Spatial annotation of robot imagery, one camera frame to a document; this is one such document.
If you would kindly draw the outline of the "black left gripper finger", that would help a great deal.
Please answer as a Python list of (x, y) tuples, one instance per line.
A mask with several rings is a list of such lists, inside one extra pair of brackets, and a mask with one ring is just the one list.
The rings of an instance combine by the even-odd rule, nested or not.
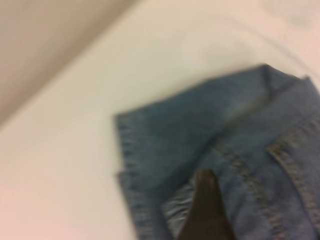
[(225, 211), (218, 179), (210, 169), (196, 173), (191, 209), (177, 239), (236, 239)]

